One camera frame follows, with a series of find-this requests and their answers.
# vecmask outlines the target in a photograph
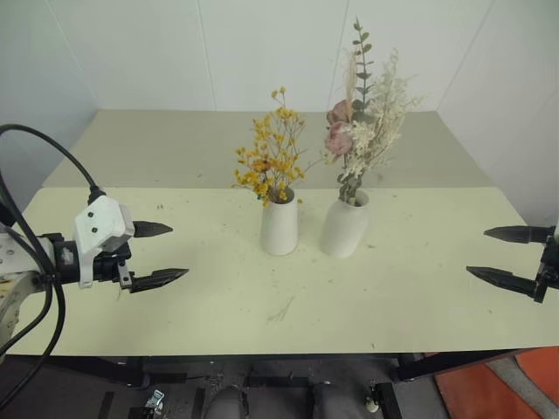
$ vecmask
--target black cable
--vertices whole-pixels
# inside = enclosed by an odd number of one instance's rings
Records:
[[[78,159],[76,159],[68,150],[66,150],[64,147],[62,147],[60,144],[58,144],[55,140],[53,140],[48,135],[43,134],[40,131],[33,129],[31,127],[26,127],[25,125],[20,125],[20,124],[6,124],[0,126],[0,136],[2,136],[2,134],[8,131],[23,131],[25,133],[33,134],[36,137],[40,138],[41,140],[48,142],[50,145],[55,147],[60,153],[62,153],[66,159],[72,162],[72,164],[86,178],[87,183],[89,183],[89,186],[91,186],[92,188],[97,187],[97,184],[95,183],[91,175],[89,175],[89,172],[87,172],[86,168],[82,166],[82,164],[78,161]]]
[[[14,230],[10,227],[6,227],[6,232],[13,238],[17,244],[19,244],[29,255],[35,260],[37,265],[39,266],[41,273],[44,273],[44,269],[41,266],[37,253],[19,236]],[[11,337],[6,343],[4,343],[0,347],[0,356],[4,355],[8,352],[8,349],[13,347],[21,338],[23,338],[28,332],[30,332],[36,325],[38,325],[46,316],[46,314],[51,309],[52,304],[52,284],[51,282],[45,282],[45,302],[43,304],[43,308],[37,315],[35,319],[29,325],[24,327],[21,331]]]
[[[14,397],[27,385],[27,383],[35,376],[38,370],[43,366],[45,360],[49,357],[52,350],[54,349],[56,343],[59,341],[59,337],[62,333],[62,327],[64,326],[64,319],[66,317],[66,302],[64,300],[64,291],[62,290],[62,284],[60,281],[53,281],[54,291],[56,292],[57,301],[59,303],[59,316],[57,318],[56,327],[54,328],[54,333],[52,334],[51,341],[46,347],[43,354],[39,357],[35,366],[31,369],[29,373],[14,387],[7,395],[5,395],[0,401],[0,411],[4,410],[8,404],[13,400]]]
[[[103,192],[100,188],[95,184],[93,178],[87,173],[86,169],[76,160],[76,158],[71,155],[65,148],[60,146],[55,140],[50,138],[49,136],[33,129],[30,127],[26,127],[23,125],[18,124],[9,124],[0,127],[0,136],[8,131],[23,131],[29,134],[33,134],[42,140],[48,142],[53,147],[55,147],[60,153],[62,153],[65,157],[67,157],[73,164],[78,168],[78,170],[82,173],[82,175],[87,179],[87,182],[90,185],[91,194],[89,196],[90,202],[96,199],[99,195],[103,195]],[[29,371],[29,373],[14,387],[1,401],[0,401],[0,410],[3,410],[11,400],[24,388],[24,386],[35,376],[38,370],[43,366],[46,358],[51,354],[53,348],[56,346],[60,335],[62,333],[62,328],[64,326],[64,321],[66,318],[66,301],[64,298],[64,290],[62,288],[62,284],[60,283],[60,278],[56,272],[56,268],[54,264],[50,260],[49,256],[46,254],[45,249],[38,241],[37,236],[31,229],[30,225],[25,221],[25,218],[19,208],[17,207],[16,203],[14,202],[8,187],[6,186],[3,177],[2,171],[0,171],[0,197],[3,199],[3,203],[8,209],[8,211],[13,215],[14,219],[16,220],[17,224],[21,228],[22,232],[25,234],[31,246],[34,249],[33,253],[36,260],[38,261],[39,266],[43,269],[45,275],[52,281],[52,286],[54,287],[54,291],[57,297],[57,303],[59,306],[59,313],[57,317],[57,323],[54,329],[54,332],[51,337],[51,341],[49,342],[48,346],[44,350],[43,354],[39,357],[38,361],[36,362],[35,366]]]

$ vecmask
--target orange floor mat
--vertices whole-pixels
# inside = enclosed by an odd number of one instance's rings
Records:
[[[539,347],[516,355],[522,370],[556,404],[559,404],[559,347]]]
[[[452,419],[541,419],[485,365],[438,374],[435,380]]]

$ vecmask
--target yellow dried flower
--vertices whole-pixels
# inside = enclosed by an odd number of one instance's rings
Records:
[[[292,182],[303,178],[305,172],[294,166],[299,158],[297,139],[305,121],[285,103],[285,87],[272,92],[280,103],[273,112],[252,120],[253,148],[238,148],[238,162],[244,170],[235,170],[237,185],[252,190],[262,201],[282,203]]]

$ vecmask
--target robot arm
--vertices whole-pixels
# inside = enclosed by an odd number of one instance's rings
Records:
[[[128,270],[131,237],[152,237],[170,231],[160,223],[133,222],[125,206],[103,195],[76,216],[73,240],[66,241],[60,233],[46,234],[38,240],[62,284],[76,282],[83,289],[93,286],[94,280],[111,280],[118,282],[121,289],[140,292],[166,285],[188,271],[164,269],[136,278]],[[44,290],[39,273],[29,253],[5,228],[0,229],[0,347],[13,333],[23,300]]]
[[[515,225],[487,230],[486,236],[506,242],[544,244],[540,268],[535,280],[516,277],[512,272],[482,266],[467,266],[466,269],[489,284],[509,291],[528,295],[541,303],[548,288],[559,289],[559,223],[552,227],[530,227]]]

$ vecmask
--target dried pink flower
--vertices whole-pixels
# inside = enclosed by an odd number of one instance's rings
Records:
[[[349,122],[348,106],[345,100],[341,100],[334,105],[334,108],[326,114],[326,119],[330,125],[336,122]]]
[[[353,141],[351,140],[349,128],[350,125],[342,121],[336,122],[330,127],[330,131],[324,142],[326,148],[333,155],[345,155],[351,150]]]

